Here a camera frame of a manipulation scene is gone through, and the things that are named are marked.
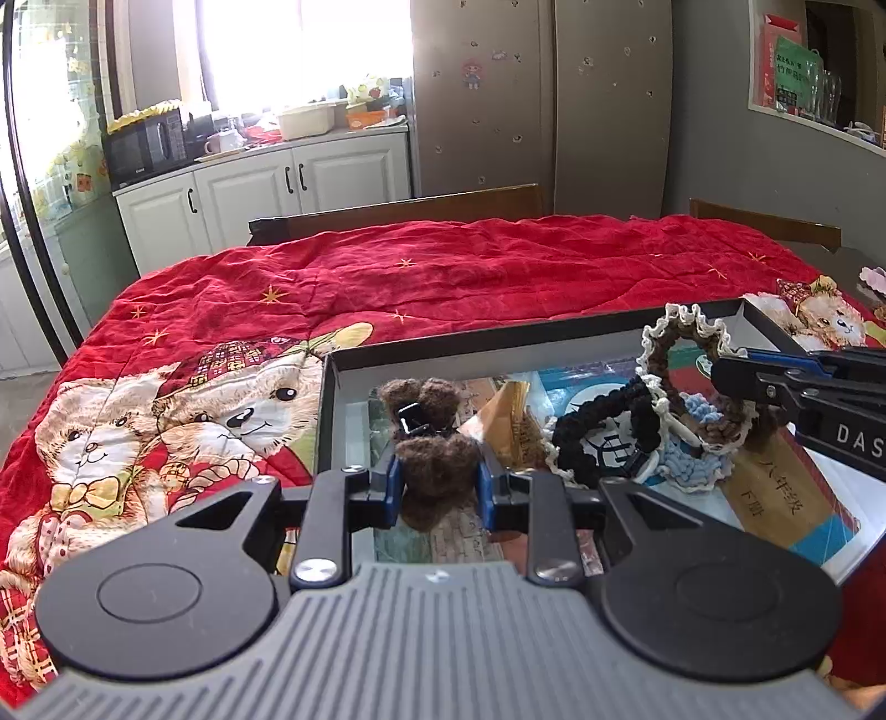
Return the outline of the brown white-edged scrunchie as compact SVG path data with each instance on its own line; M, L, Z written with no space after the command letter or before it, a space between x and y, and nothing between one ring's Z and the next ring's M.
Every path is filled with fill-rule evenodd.
M728 456L745 442L757 409L751 400L715 390L713 365L747 357L743 348L733 347L724 320L709 320L698 305L668 303L641 332L637 375L652 394L665 432L696 456Z

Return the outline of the black white-edged scrunchie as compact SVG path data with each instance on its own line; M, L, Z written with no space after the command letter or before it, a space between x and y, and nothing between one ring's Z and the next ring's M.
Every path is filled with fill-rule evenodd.
M661 444L660 418L643 379L598 394L555 420L547 464L554 474L596 489L607 479L641 481Z

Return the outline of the brown fuzzy hair claw small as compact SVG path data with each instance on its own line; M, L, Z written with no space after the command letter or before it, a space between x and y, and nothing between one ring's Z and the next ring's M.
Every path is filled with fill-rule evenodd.
M454 508L475 499L479 444L455 426L458 388L440 378L394 379L378 390L395 424L394 455L403 479L399 516L430 532Z

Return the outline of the light blue knitted scrunchie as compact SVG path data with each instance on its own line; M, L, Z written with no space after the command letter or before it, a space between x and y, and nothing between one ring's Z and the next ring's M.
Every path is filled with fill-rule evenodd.
M732 475L732 456L707 450L700 435L671 411L670 400L655 400L652 408L661 425L661 444L652 465L655 483L667 481L683 493L710 492Z

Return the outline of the colourful booklet in box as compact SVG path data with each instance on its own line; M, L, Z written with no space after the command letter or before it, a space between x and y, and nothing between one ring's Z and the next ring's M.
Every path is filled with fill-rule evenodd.
M505 464L540 466L555 420L628 383L634 373L633 360L620 358L466 379L456 386L461 394L456 424L464 434L487 441ZM692 510L789 549L835 578L858 561L867 541L865 517L839 499L816 460L787 429L777 430L764 443L746 443L732 456L694 449L671 435L660 465L643 483ZM373 542L383 563L518 561L523 549L515 534L496 537L483 529L468 507L447 513L431 531L397 523L376 532Z

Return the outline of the black shallow cardboard box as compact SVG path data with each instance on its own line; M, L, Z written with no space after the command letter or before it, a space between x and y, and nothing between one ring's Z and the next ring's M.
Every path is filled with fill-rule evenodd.
M373 471L360 556L456 557L452 528L502 531L520 472L655 498L847 579L884 536L883 356L858 379L751 299L667 305L332 352L319 470Z

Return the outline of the wooden chair right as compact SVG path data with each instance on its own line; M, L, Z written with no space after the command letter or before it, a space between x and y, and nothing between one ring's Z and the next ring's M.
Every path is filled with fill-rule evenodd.
M842 246L841 229L810 220L784 218L776 214L750 212L740 208L709 203L704 199L689 200L689 214L697 219L717 219L757 229L772 240L816 244L835 254Z

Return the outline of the red quilted bedspread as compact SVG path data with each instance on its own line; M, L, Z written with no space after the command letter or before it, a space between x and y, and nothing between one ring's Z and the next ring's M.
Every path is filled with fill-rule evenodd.
M721 220L415 220L156 271L112 303L63 377L173 363L181 392L222 342L266 348L356 321L368 339L326 360L325 377L498 351L569 363L671 300L725 312L811 273ZM305 523L323 558L359 519L332 466L332 400L323 390L317 402L317 487L224 485L66 563L34 617L57 676L15 716L852 717L814 671L839 621L825 574L689 510L650 528L632 489L593 496L625 553L586 584L505 563L272 578L285 528Z

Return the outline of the dark wooden chair back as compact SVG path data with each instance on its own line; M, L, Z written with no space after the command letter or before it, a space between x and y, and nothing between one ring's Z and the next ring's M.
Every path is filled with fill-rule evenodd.
M506 188L449 193L361 205L344 210L299 214L289 218L255 219L249 222L249 246L275 246L306 239L324 231L348 231L377 225L402 224L413 220L432 222L476 222L483 219L523 220L542 218L544 191L538 183Z

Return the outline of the white kitchen cabinet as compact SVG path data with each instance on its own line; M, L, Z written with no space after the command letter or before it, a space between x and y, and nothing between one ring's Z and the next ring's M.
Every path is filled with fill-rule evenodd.
M242 246L253 220L410 197L404 123L228 153L114 193L141 276Z

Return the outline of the stainless steel refrigerator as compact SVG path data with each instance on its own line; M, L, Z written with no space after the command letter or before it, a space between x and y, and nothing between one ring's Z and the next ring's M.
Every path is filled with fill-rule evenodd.
M536 183L554 213L660 216L671 2L414 2L410 21L417 193Z

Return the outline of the cream plastic basin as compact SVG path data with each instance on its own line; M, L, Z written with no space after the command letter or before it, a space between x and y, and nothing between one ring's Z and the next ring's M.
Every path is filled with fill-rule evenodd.
M326 135L335 127L335 106L310 104L281 112L278 116L278 126L284 141Z

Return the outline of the black microwave oven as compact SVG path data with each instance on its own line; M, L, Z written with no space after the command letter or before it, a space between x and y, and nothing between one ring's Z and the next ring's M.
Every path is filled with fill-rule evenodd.
M189 159L179 108L135 120L108 133L104 155L112 189L185 167Z

